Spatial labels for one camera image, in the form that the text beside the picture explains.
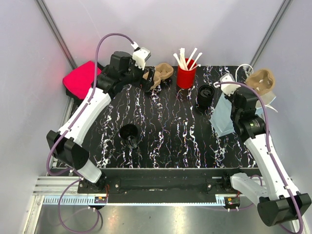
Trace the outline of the brown pulp cup carrier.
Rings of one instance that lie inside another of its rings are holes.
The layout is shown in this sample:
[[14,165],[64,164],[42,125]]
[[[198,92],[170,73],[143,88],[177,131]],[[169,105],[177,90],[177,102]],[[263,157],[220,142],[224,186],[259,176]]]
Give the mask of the brown pulp cup carrier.
[[163,80],[168,79],[174,73],[173,67],[169,65],[168,63],[160,63],[159,65],[153,68],[155,70],[154,77],[153,77],[153,82],[154,82],[153,85],[151,85],[151,83],[147,80],[150,72],[146,70],[145,74],[143,75],[143,78],[147,81],[147,83],[142,85],[142,89],[145,92],[148,91],[147,88],[149,88],[149,90],[156,88],[158,85],[161,84]]

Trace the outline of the light blue paper bag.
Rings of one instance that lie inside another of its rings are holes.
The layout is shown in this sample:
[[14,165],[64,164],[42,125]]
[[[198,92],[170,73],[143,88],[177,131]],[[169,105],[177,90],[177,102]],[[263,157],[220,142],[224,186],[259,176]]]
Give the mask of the light blue paper bag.
[[[233,76],[233,78],[234,78],[234,81],[238,81],[238,71],[235,72],[235,76]],[[276,95],[273,93],[273,90],[271,90],[270,92],[260,97],[263,100],[265,107],[270,108],[274,111],[276,110],[274,107],[272,107],[272,102],[276,98]],[[216,107],[210,119],[210,122],[219,137],[222,137],[222,136],[225,136],[234,132],[234,126],[231,120],[232,105],[230,101],[228,100],[228,98],[229,96],[224,95],[224,93],[222,92],[221,97],[217,101]]]

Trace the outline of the black coffee cup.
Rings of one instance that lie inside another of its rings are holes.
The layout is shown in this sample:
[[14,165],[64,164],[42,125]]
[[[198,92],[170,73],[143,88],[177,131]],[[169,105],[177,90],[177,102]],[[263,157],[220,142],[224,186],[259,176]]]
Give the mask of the black coffee cup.
[[126,124],[121,127],[119,136],[125,146],[130,149],[138,147],[138,128],[134,124]]

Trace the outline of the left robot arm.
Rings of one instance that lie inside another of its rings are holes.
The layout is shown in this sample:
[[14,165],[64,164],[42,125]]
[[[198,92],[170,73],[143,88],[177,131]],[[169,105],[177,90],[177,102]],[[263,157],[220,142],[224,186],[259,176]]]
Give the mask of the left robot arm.
[[75,170],[88,180],[88,187],[94,193],[105,188],[102,172],[90,160],[90,153],[82,147],[84,138],[93,122],[125,85],[132,85],[148,91],[153,77],[143,78],[146,61],[151,53],[146,48],[136,49],[133,54],[116,51],[92,83],[87,96],[70,119],[57,131],[47,134],[50,156]]

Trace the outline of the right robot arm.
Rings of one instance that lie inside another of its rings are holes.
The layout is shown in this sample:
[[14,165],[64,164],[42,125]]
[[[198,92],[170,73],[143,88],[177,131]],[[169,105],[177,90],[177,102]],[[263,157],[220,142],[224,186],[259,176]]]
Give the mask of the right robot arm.
[[234,130],[256,160],[265,186],[238,173],[221,181],[223,191],[241,192],[257,207],[261,220],[268,227],[298,220],[298,232],[301,233],[302,216],[312,200],[308,193],[299,191],[283,167],[273,146],[268,119],[255,113],[259,95],[253,89],[241,86],[228,99],[232,103]]

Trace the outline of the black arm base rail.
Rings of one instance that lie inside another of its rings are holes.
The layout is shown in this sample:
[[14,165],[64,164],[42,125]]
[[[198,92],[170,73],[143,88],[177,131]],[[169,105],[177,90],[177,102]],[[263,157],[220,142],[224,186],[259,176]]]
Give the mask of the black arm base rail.
[[260,175],[256,168],[187,168],[102,170],[101,185],[108,186],[108,203],[117,205],[209,205],[222,204],[235,195],[230,176]]

